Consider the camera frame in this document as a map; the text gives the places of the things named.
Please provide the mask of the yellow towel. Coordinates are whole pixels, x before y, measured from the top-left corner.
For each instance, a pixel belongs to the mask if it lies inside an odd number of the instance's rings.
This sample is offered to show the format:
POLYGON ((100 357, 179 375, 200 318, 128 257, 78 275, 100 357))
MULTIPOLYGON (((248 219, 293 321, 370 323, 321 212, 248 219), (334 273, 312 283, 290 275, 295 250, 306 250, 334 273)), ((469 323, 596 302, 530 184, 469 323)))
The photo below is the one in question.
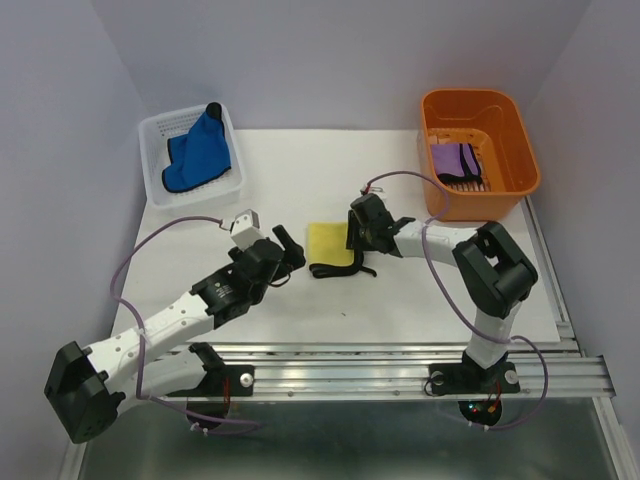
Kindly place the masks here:
POLYGON ((364 250, 353 243, 352 230, 346 222, 311 223, 307 230, 308 269, 314 279, 351 277, 377 272, 364 265, 364 250))

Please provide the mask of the black and purple towel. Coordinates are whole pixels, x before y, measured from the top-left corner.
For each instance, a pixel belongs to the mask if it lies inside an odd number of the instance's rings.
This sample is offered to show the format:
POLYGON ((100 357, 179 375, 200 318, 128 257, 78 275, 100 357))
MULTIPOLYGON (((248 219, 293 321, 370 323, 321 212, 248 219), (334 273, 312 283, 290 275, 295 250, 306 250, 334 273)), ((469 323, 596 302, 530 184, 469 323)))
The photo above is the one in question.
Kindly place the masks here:
POLYGON ((430 153, 436 176, 443 184, 483 183, 482 170, 470 143, 433 144, 430 153))

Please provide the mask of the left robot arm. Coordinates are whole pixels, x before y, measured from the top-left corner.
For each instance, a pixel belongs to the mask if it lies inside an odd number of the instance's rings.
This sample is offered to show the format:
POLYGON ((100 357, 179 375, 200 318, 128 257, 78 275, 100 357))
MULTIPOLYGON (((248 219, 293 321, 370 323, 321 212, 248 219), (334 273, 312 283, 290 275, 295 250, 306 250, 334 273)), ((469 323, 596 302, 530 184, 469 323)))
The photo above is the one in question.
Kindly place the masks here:
POLYGON ((58 349, 44 396, 72 443, 93 440, 143 402, 166 406, 171 396, 214 397, 213 415, 184 413, 194 429, 211 432, 229 423, 231 397, 252 395, 254 367, 227 364, 197 338, 245 315, 306 258, 281 225, 271 236, 239 221, 229 231, 230 263, 165 309, 136 315, 135 326, 89 346, 71 341, 58 349))

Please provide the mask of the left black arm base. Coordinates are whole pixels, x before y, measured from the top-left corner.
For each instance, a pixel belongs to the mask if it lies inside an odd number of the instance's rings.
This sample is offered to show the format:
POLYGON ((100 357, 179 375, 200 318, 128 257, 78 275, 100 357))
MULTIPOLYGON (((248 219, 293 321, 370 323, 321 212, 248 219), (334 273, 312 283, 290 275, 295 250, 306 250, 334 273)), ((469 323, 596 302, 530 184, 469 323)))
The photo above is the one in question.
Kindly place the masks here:
POLYGON ((250 364, 205 367, 204 377, 183 393, 190 397, 251 397, 254 381, 255 367, 250 364))

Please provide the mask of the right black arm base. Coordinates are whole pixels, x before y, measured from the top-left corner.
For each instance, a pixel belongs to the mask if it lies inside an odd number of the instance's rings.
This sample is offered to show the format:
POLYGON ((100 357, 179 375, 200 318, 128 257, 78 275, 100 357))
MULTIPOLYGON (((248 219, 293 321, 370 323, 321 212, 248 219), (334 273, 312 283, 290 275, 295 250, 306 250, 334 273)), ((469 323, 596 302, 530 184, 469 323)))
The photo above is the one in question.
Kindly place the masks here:
POLYGON ((497 387, 503 394, 521 391, 519 378, 512 362, 503 362, 490 369, 463 363, 438 363, 429 366, 431 392, 444 395, 488 395, 496 393, 497 387))

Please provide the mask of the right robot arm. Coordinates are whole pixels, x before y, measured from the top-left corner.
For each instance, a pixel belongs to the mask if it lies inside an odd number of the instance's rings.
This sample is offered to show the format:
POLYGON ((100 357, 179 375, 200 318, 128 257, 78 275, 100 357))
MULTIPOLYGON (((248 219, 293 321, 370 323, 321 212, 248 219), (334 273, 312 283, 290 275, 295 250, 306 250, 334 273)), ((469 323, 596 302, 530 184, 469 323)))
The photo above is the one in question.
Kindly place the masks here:
POLYGON ((429 367, 425 390, 432 396, 518 393, 515 365, 507 345, 521 304, 538 281, 532 262, 502 224, 477 229, 425 224, 411 217, 394 219, 384 201, 367 193, 349 212, 349 246, 397 258, 423 258, 455 267, 476 307, 465 324, 471 339, 457 363, 429 367))

